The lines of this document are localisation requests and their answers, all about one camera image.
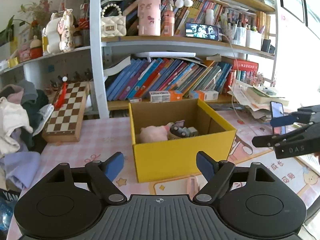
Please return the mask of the white bookshelf frame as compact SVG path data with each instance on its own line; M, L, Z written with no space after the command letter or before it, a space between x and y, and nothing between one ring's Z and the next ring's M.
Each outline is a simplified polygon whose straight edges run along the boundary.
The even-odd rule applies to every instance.
M236 44L229 44L221 41L204 40L192 37L179 36L124 36L124 37L101 37L99 27L101 26L98 18L101 0L90 0L89 4L89 34L90 45L75 50L89 50L91 52L90 67L93 71L93 82L95 93L95 104L92 114L97 114L101 118L107 118L111 109L126 109L124 103L108 103L106 92L103 89L105 81L103 79L103 68L115 64L124 56L148 51L175 51L193 52L197 57L208 57L214 54L226 56L228 54L237 57L254 55L260 58L276 61L276 54L244 47Z

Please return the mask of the black smartphone standing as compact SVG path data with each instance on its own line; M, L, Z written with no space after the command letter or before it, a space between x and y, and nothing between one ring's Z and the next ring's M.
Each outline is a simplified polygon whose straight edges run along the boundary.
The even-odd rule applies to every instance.
M270 110L271 110L272 119L284 116L283 104L281 102L271 101ZM281 127L272 126L272 130L273 130L273 134L285 134L286 126L281 126Z

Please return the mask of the red tassel ornament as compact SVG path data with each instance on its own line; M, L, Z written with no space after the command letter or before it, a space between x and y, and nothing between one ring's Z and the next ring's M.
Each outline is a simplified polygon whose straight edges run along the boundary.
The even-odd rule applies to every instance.
M64 100L65 100L65 96L66 96L66 93L67 93L67 81L68 81L68 77L64 76L62 78L61 93L59 94L59 96L57 98L57 101L56 101L56 103L54 105L54 109L55 110L59 110L63 106Z

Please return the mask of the pink cylindrical tumbler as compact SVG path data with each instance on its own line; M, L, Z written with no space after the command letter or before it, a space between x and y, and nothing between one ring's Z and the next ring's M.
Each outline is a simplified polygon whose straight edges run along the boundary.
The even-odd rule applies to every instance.
M161 0L138 0L138 35L161 35Z

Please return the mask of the pink spray bottle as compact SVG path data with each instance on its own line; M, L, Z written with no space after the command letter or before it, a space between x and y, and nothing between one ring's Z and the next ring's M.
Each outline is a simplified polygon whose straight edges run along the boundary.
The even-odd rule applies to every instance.
M168 5L167 10L164 13L164 22L163 22L163 36L174 36L174 27L175 27L175 16L173 12L173 6Z

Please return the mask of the pink comb case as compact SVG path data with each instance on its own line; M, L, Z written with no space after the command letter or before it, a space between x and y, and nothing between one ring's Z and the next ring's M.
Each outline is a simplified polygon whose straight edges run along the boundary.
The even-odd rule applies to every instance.
M193 200L199 190L200 186L198 184L197 176L189 176L186 182L186 191L191 200Z

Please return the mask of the wooden chess board box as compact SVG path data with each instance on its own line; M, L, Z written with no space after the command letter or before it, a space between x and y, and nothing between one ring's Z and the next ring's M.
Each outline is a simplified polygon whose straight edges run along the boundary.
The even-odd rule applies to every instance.
M55 95L54 105L60 93L61 89ZM43 128L42 137L46 142L77 142L80 140L88 93L89 83L87 81L67 83L63 106L59 110L53 110Z

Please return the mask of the yellow cardboard box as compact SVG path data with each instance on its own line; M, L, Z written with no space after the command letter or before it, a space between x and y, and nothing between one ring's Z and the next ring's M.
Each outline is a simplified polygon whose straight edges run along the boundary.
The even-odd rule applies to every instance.
M203 151L216 161L226 160L236 135L235 127L199 99L132 103L129 114L139 183L198 174L197 152ZM143 143L139 137L142 128L181 120L198 135L152 143Z

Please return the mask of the pink plush pig toy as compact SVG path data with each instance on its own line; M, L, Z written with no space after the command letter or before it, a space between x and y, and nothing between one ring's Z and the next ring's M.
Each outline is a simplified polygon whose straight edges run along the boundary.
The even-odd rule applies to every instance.
M140 129L140 142L153 143L168 140L167 126L148 126Z

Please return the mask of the red book box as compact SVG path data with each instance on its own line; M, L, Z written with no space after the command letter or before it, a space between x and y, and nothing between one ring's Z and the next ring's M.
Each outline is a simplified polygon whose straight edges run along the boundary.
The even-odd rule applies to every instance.
M258 73L259 64L252 61L247 61L243 59L234 59L231 57L222 57L224 63L230 64L231 70L229 71L223 91L227 93L230 87L233 85L234 81L240 80L245 82L252 76Z

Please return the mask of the orange white small box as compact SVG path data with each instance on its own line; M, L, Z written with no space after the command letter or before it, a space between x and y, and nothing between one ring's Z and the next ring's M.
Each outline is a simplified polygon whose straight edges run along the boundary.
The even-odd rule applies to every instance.
M200 99L202 101L217 100L219 93L215 90L192 90L188 94L189 99Z

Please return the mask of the phone on shelf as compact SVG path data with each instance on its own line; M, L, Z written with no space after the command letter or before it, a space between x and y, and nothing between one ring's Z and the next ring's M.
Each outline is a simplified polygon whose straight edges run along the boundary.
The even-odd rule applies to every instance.
M185 36L214 41L220 39L219 28L217 26L197 23L185 24Z

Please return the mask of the white pen holder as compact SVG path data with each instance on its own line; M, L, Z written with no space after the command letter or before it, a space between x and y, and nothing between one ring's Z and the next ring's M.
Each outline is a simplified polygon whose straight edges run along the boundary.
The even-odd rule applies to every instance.
M262 34L258 31L246 31L246 47L261 50Z

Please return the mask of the grey pink toy truck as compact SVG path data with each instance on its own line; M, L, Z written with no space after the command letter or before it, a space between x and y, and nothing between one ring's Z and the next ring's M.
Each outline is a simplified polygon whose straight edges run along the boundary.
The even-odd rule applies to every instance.
M167 137L169 140L192 138L198 136L195 127L185 127L184 120L170 122L166 125Z

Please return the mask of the white orange medicine box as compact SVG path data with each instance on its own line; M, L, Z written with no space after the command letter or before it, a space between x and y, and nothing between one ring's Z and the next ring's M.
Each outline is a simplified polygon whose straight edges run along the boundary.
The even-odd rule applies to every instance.
M151 103L173 102L183 99L183 94L179 90L150 91L149 96Z

